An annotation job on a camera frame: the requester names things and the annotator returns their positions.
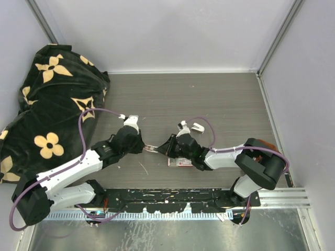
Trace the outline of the white staple remover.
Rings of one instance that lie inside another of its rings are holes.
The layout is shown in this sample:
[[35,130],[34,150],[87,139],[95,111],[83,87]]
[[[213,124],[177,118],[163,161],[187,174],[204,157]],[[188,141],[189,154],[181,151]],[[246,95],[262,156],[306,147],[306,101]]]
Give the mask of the white staple remover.
[[192,131],[195,131],[197,133],[203,134],[205,132],[205,128],[200,125],[199,123],[193,123],[192,127],[191,127]]

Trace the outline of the red white staple box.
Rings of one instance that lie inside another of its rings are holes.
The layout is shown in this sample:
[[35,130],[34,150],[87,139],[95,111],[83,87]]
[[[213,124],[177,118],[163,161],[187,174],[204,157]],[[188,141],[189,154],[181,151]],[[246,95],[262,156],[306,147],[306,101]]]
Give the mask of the red white staple box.
[[193,164],[186,158],[168,158],[167,165],[170,167],[192,167]]

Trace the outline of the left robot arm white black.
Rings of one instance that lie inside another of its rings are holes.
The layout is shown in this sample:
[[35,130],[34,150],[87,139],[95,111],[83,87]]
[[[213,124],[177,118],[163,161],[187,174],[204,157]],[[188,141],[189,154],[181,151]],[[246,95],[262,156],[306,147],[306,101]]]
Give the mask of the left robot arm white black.
[[50,212],[68,206],[100,207],[106,198],[104,188],[96,180],[78,186],[72,184],[82,177],[119,162],[126,154],[139,154],[144,148],[140,129],[123,126],[110,139],[100,141],[77,157],[47,172],[22,173],[12,195],[20,216],[27,226],[45,219]]

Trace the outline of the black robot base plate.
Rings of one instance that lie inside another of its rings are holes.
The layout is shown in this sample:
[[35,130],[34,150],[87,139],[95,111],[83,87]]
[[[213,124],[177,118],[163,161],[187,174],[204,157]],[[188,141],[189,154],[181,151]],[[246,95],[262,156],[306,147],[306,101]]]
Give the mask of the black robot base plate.
[[81,204],[81,207],[102,208],[109,212],[181,213],[191,207],[192,213],[218,213],[224,209],[245,207],[246,203],[234,203],[230,192],[221,188],[200,189],[107,189],[99,204]]

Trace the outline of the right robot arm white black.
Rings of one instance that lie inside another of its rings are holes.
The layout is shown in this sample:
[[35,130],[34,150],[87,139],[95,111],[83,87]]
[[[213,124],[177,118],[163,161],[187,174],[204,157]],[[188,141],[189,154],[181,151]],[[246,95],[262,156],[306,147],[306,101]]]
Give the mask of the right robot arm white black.
[[229,198],[236,206],[260,190],[273,190],[282,174],[289,169],[288,159],[265,142],[249,138],[245,144],[225,149],[204,147],[190,135],[171,135],[157,152],[170,158],[185,158],[201,171],[238,167],[244,175],[236,179]]

